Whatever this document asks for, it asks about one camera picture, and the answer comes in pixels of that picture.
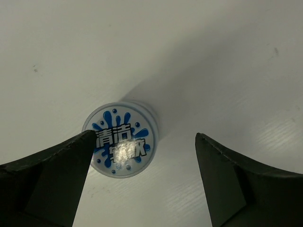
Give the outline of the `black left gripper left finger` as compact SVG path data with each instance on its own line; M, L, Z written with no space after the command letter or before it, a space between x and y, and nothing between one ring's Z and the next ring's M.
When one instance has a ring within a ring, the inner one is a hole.
M0 166L2 227L71 227L88 174L96 134L67 141Z

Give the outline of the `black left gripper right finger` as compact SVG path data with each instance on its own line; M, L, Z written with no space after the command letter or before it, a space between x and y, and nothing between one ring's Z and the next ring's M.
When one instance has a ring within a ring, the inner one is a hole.
M202 133L195 147L214 227L302 226L302 174L265 165Z

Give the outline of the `blue paint jar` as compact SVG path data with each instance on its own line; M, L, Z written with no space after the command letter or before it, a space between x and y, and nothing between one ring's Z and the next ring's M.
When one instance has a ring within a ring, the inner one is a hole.
M115 102L94 110L83 131L93 130L91 166L112 178L133 177L152 162L159 142L155 112L138 101Z

